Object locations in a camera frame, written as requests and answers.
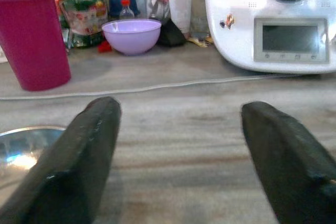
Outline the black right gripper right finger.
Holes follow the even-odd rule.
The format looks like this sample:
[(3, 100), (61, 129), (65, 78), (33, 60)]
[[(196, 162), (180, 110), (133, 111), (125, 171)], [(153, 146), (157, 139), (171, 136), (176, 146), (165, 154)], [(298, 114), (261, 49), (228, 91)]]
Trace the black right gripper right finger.
[(279, 223), (335, 223), (335, 159), (294, 117), (268, 103), (242, 106), (256, 173)]

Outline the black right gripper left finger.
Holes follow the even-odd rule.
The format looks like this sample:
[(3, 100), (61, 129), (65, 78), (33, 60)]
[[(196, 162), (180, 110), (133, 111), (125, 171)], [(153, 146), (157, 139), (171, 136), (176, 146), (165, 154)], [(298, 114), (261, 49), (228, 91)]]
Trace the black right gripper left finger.
[(92, 223), (121, 121), (112, 97), (91, 101), (1, 207), (1, 223)]

